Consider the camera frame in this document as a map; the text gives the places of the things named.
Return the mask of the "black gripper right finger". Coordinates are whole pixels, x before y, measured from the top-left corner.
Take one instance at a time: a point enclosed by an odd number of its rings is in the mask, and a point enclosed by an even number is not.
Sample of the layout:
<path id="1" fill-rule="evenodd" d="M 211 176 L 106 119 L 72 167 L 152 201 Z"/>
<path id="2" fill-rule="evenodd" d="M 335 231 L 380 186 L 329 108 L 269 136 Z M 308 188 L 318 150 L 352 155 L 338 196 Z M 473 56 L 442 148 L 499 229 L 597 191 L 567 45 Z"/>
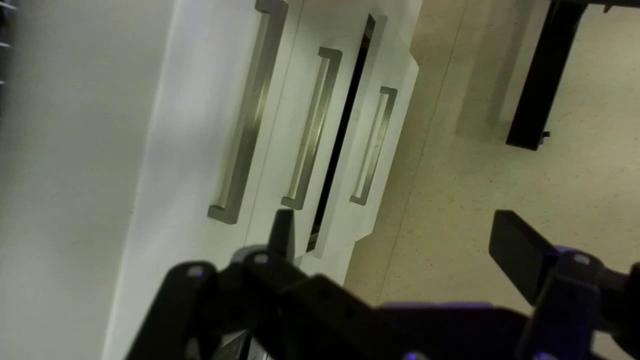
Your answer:
<path id="1" fill-rule="evenodd" d="M 554 246 L 515 210 L 496 210 L 489 253 L 525 301 L 535 304 L 557 254 Z"/>

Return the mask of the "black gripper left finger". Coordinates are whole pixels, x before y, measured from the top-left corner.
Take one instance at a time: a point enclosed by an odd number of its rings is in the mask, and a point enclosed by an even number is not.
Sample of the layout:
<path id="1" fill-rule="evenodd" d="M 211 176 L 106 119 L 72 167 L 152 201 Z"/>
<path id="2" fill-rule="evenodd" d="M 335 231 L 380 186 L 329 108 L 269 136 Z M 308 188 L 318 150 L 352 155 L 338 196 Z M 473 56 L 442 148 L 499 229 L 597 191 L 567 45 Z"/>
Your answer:
<path id="1" fill-rule="evenodd" d="M 292 261 L 295 244 L 295 213 L 278 210 L 271 231 L 269 251 L 284 261 Z"/>

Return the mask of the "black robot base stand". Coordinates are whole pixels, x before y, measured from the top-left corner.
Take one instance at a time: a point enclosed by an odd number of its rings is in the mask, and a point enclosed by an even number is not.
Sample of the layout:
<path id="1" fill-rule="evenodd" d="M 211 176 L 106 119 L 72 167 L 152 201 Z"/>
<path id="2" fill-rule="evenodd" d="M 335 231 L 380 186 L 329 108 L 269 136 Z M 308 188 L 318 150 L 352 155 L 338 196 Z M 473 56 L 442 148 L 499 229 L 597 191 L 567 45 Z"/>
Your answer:
<path id="1" fill-rule="evenodd" d="M 508 146 L 539 150 L 546 131 L 568 56 L 589 6 L 640 8 L 640 0 L 550 0 L 533 63 L 506 136 Z"/>

